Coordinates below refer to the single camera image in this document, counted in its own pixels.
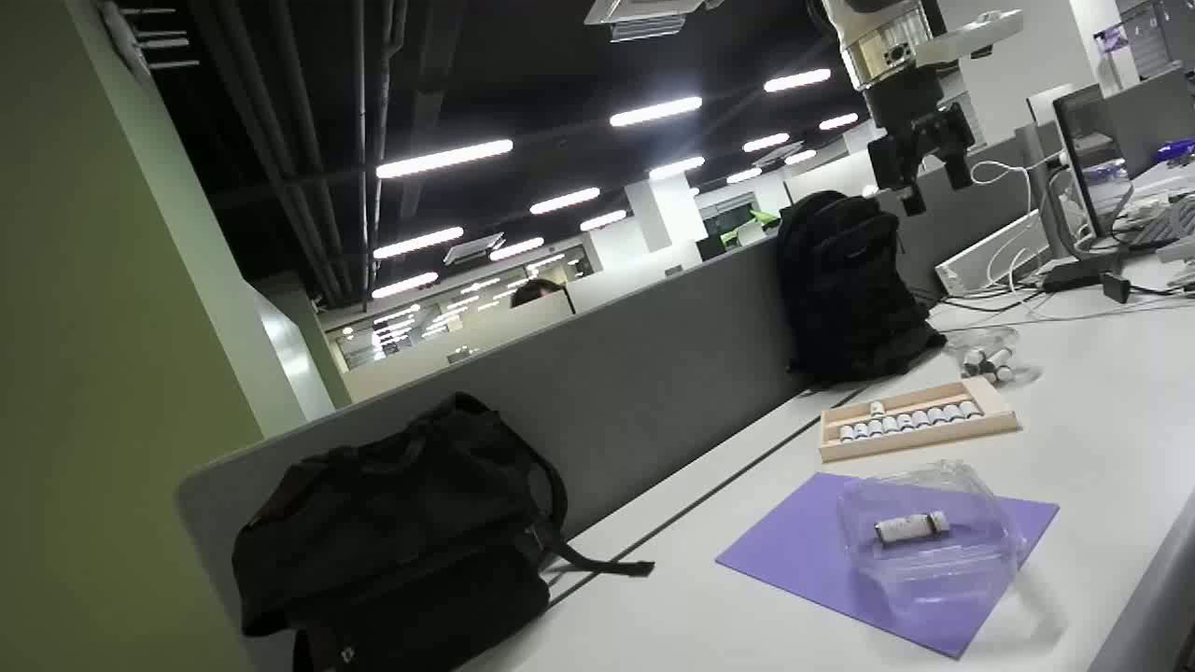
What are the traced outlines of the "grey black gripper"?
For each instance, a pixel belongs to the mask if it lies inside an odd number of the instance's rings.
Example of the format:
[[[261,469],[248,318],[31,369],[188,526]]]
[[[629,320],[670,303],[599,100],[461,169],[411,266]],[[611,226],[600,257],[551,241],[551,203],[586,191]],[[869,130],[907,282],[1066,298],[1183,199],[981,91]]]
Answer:
[[[905,191],[919,177],[926,156],[945,162],[952,187],[967,187],[967,149],[976,145],[971,124],[960,104],[926,110],[869,145],[869,169],[881,187]]]

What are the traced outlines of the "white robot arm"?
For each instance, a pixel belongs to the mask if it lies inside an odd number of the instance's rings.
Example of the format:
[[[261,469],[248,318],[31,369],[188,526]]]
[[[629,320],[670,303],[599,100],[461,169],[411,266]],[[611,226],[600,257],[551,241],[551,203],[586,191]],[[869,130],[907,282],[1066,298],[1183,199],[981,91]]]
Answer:
[[[881,134],[866,145],[885,191],[916,191],[926,156],[967,187],[971,124],[945,96],[960,59],[981,59],[1024,31],[1018,8],[947,27],[937,0],[822,0],[854,91]]]

